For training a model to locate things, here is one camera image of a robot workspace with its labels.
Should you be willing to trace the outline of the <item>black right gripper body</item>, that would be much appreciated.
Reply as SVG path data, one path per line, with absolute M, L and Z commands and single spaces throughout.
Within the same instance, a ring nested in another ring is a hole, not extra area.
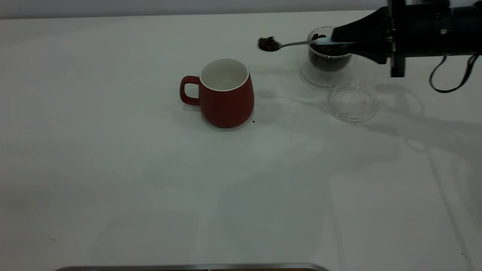
M 449 0 L 388 1 L 388 50 L 391 77 L 405 76 L 407 57 L 440 55 L 436 47 L 448 32 Z

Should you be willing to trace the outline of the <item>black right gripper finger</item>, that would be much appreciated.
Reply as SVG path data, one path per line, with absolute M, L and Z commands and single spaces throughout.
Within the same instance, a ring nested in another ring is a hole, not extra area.
M 389 54 L 389 43 L 353 43 L 352 53 L 372 60 L 375 63 L 385 64 Z
M 331 39 L 338 43 L 378 43 L 386 34 L 387 8 L 380 8 L 360 20 L 336 27 Z

